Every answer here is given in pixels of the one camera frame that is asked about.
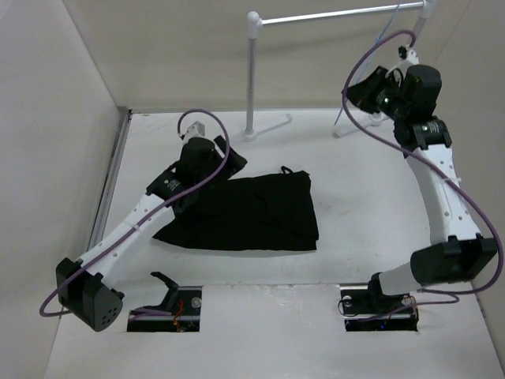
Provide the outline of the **black trousers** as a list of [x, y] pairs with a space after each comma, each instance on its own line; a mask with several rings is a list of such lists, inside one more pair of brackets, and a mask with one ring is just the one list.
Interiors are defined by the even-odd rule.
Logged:
[[319, 231], [311, 179], [283, 167], [203, 188], [154, 238], [196, 250], [313, 251]]

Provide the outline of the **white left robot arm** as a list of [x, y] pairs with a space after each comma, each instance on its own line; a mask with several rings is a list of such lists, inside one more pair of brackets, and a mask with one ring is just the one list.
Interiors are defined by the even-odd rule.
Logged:
[[221, 136], [189, 138], [179, 159], [147, 186], [131, 213], [107, 237], [77, 260], [60, 261], [55, 269], [60, 304], [93, 331], [108, 328], [122, 310], [124, 295], [115, 285], [129, 261], [202, 189], [225, 182], [246, 164]]

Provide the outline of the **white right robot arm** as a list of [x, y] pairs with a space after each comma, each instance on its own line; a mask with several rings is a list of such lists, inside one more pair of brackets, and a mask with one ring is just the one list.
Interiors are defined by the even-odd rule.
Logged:
[[442, 88], [440, 72], [427, 65], [406, 69], [401, 82], [377, 67], [362, 82], [345, 84], [342, 101], [369, 114], [382, 112], [394, 122], [396, 142], [417, 180], [425, 204], [430, 245], [412, 253], [397, 268], [376, 273], [366, 292], [368, 307], [378, 313], [395, 302], [396, 295], [427, 291], [442, 283], [473, 280], [493, 258], [503, 269], [503, 245], [486, 215], [481, 215], [491, 237], [483, 237], [468, 213], [476, 203], [461, 189], [453, 164], [452, 139], [445, 122], [433, 112]]

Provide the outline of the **white clothes rack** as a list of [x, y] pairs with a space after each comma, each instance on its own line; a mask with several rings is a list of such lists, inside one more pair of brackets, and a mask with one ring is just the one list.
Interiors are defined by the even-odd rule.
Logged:
[[352, 64], [386, 34], [421, 33], [434, 1], [260, 1], [245, 15], [245, 124], [254, 141], [287, 126], [293, 110], [327, 108], [338, 118]]

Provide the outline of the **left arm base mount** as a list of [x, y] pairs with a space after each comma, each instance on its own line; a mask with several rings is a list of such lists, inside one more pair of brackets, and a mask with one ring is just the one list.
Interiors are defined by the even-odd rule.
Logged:
[[202, 286], [180, 286], [161, 272], [151, 276], [166, 286], [160, 304], [142, 306], [129, 313], [127, 332], [199, 332], [203, 299]]

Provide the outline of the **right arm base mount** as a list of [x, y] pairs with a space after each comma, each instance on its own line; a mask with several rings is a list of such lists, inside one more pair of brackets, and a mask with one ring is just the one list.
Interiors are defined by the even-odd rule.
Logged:
[[364, 284], [340, 287], [338, 310], [347, 332], [416, 332], [419, 321], [410, 294], [373, 299]]

